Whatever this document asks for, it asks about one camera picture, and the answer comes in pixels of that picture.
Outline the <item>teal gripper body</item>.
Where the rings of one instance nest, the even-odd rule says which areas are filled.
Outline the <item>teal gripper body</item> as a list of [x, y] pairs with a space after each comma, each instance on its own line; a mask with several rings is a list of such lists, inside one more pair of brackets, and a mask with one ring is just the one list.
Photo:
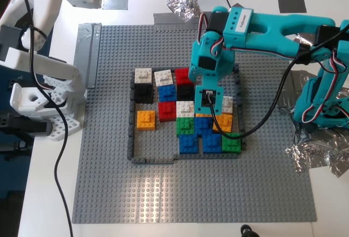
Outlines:
[[224, 49], [224, 36], [199, 31], [192, 45], [189, 79], [194, 82], [200, 76], [204, 86], [217, 86], [233, 67], [234, 51]]

